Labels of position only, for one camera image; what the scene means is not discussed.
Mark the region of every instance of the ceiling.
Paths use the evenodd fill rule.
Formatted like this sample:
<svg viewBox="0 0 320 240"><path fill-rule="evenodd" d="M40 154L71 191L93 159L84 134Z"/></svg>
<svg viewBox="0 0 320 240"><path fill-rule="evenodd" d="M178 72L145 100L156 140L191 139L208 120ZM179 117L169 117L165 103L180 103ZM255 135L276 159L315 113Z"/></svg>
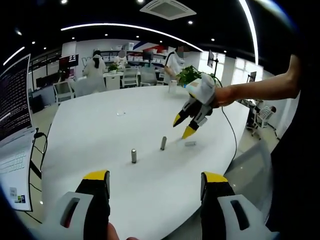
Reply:
<svg viewBox="0 0 320 240"><path fill-rule="evenodd" d="M27 53L35 57L45 52L44 47L46 51L59 48L63 43L72 41L72 37L76 41L104 38L136 40L139 35L139 40L144 42L157 44L163 41L163 45L172 47L180 44L158 33L119 26L92 26L60 31L61 28L90 23L146 27L183 39L203 50L221 53L226 50L227 56L255 61L249 24L239 0L179 0L197 14L172 21L140 12L140 8L149 0L145 0L143 5L138 4L137 0L68 0L65 5L60 1L10 0L1 6L0 63L23 46L25 49L17 58ZM255 24L259 64L277 74L288 65L288 40L292 36L285 25L259 3L255 0L246 1ZM278 2L285 6L286 1ZM189 20L193 21L193 25L188 24ZM22 33L21 36L16 34L16 28Z"/></svg>

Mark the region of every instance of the laptop keyboard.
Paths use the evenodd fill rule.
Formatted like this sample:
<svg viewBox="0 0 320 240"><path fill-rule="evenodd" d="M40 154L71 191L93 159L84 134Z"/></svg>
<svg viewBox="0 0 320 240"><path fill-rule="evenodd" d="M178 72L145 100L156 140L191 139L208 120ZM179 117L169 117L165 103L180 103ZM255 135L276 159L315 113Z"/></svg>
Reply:
<svg viewBox="0 0 320 240"><path fill-rule="evenodd" d="M25 167L24 158L25 151L21 151L12 155L11 157L0 161L0 174L14 172Z"/></svg>

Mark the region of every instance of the curved light strip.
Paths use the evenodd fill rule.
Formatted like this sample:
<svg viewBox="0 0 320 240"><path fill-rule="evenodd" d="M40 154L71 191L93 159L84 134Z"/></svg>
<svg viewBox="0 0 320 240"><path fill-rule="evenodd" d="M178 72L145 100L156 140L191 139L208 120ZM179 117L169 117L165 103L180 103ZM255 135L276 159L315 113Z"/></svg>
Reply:
<svg viewBox="0 0 320 240"><path fill-rule="evenodd" d="M6 65L15 55L17 55L18 53L20 53L23 49L25 49L24 46L23 46L22 48L20 48L18 51L16 51L14 54L12 54L12 55L3 63L3 66Z"/></svg>
<svg viewBox="0 0 320 240"><path fill-rule="evenodd" d="M258 39L257 39L257 33L255 29L254 20L252 18L252 15L250 13L249 7L247 5L246 0L239 0L241 7L243 8L243 11L245 13L246 19L249 23L251 35L252 35L252 41L253 41L253 49L254 49L254 59L255 59L255 65L258 65L259 63L259 54L258 54Z"/></svg>
<svg viewBox="0 0 320 240"><path fill-rule="evenodd" d="M170 34L167 34L165 32L162 31L158 31L158 30L154 30L151 28L147 28L147 27L143 27L143 26L135 26L135 25L129 25L129 24L120 24L120 23L90 23L90 24L82 24L82 25L76 25L76 26L69 26L69 27L65 27L62 28L61 31L65 31L65 30L70 30L70 29L76 29L76 28L83 28L83 27L91 27L91 26L118 26L118 27L128 27L128 28L134 28L134 29L142 29L142 30L146 30L146 31L150 31L150 32L154 32L157 34L161 34L161 35L165 35L167 37L173 38L175 40L178 40L180 42L183 42L185 44L188 44L189 46L198 49L200 52L203 52L203 50L185 40L182 40L176 36L172 36Z"/></svg>

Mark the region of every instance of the laptop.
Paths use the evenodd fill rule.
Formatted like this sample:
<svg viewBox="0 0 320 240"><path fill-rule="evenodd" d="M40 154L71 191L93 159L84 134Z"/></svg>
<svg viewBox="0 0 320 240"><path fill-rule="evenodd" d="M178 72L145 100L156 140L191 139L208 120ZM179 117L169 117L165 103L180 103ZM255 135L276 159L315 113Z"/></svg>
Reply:
<svg viewBox="0 0 320 240"><path fill-rule="evenodd" d="M30 54L0 75L0 187L18 211L32 211L30 159L36 133L28 98Z"/></svg>

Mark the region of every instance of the human hand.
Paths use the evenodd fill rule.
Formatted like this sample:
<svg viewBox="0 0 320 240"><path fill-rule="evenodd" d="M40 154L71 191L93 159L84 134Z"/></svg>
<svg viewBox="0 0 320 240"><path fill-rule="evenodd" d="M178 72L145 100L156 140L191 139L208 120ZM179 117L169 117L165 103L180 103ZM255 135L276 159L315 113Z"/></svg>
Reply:
<svg viewBox="0 0 320 240"><path fill-rule="evenodd" d="M115 227L109 222L106 227L106 240L119 240ZM135 237L129 237L126 240L139 240Z"/></svg>

